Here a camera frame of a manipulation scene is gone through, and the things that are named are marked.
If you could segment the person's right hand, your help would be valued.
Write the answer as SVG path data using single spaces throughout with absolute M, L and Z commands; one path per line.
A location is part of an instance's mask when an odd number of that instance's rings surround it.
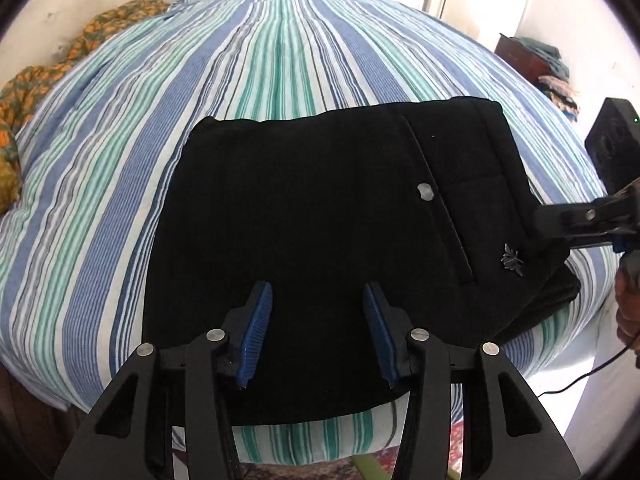
M 618 339 L 639 354 L 639 260 L 623 256 L 615 277 L 616 323 Z

